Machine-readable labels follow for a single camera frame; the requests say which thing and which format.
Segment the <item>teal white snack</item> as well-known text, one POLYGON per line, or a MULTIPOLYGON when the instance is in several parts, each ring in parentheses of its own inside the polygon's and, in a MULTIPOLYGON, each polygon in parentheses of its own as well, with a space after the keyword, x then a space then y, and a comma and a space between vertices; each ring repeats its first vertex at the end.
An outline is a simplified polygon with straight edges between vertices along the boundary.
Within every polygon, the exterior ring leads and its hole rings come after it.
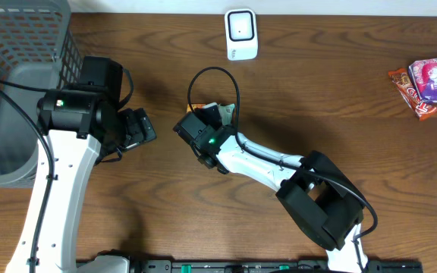
POLYGON ((232 122, 232 117, 235 110, 235 104, 218 105, 218 112, 223 125, 229 125, 232 122))

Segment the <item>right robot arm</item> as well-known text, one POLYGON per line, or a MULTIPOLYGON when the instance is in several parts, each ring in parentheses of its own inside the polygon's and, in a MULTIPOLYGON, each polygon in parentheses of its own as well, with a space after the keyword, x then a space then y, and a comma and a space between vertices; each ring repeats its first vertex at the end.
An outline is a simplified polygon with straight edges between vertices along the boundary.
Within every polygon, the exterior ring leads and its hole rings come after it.
POLYGON ((329 269, 365 272, 361 222, 372 206, 363 194, 320 152, 289 155, 250 141, 231 124, 234 109, 215 102, 188 106, 195 123, 189 144, 199 161, 274 190, 296 225, 325 249, 329 269))

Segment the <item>grey plastic shopping basket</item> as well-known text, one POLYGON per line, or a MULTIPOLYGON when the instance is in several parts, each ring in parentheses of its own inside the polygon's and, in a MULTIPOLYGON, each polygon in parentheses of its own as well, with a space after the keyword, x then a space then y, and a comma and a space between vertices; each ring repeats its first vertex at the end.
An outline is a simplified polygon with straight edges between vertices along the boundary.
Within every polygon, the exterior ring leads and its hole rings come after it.
MULTIPOLYGON (((70 20, 66 0, 0 0, 0 90, 33 121, 44 89, 80 75, 70 20)), ((0 96, 0 187, 32 187, 37 158, 35 133, 0 96)))

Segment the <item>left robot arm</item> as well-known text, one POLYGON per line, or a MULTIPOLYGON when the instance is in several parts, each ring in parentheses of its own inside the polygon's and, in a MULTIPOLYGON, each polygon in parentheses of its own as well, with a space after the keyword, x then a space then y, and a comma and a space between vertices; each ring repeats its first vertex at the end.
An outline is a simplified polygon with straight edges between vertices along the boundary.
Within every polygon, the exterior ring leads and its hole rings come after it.
POLYGON ((38 161, 30 204, 7 272, 131 272, 132 259, 104 253, 82 265, 76 244, 94 165, 156 138, 143 108, 126 108, 120 89, 51 89, 39 101, 38 161))

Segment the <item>orange brown candy bar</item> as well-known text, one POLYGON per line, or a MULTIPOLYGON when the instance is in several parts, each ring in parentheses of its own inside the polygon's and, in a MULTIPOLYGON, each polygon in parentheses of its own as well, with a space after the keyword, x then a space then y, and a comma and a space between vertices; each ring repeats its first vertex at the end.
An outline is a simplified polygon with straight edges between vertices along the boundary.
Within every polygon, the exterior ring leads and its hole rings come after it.
POLYGON ((420 121, 432 117, 437 112, 435 106, 429 105, 419 97, 405 68, 389 71, 388 76, 397 87, 404 101, 409 105, 410 109, 420 121))

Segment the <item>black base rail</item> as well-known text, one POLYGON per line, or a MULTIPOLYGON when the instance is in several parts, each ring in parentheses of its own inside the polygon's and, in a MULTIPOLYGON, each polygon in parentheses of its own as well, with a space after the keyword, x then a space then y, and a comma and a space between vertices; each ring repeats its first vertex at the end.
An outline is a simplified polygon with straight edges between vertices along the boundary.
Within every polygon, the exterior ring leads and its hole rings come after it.
MULTIPOLYGON (((133 273, 269 273, 269 272, 353 272, 353 269, 330 270, 326 261, 299 260, 293 262, 173 262, 148 260, 141 262, 133 273)), ((370 261, 367 273, 423 273, 420 262, 370 261)))

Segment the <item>white barcode scanner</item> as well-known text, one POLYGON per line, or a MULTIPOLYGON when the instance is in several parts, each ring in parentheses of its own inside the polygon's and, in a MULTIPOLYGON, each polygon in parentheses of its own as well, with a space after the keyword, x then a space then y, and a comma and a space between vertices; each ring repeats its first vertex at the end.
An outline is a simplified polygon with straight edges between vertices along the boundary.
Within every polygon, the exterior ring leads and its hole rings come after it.
POLYGON ((227 11, 224 19, 228 60, 254 59, 259 51, 255 12, 249 8, 234 9, 227 11))

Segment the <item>orange tissue pack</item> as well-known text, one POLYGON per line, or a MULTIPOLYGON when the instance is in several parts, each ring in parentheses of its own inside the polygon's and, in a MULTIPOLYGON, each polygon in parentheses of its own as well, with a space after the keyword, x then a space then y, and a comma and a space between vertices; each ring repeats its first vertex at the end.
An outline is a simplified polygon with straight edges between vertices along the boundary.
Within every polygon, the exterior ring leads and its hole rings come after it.
POLYGON ((191 105, 187 105, 186 112, 192 112, 193 110, 203 108, 204 106, 206 106, 204 103, 192 103, 191 105))

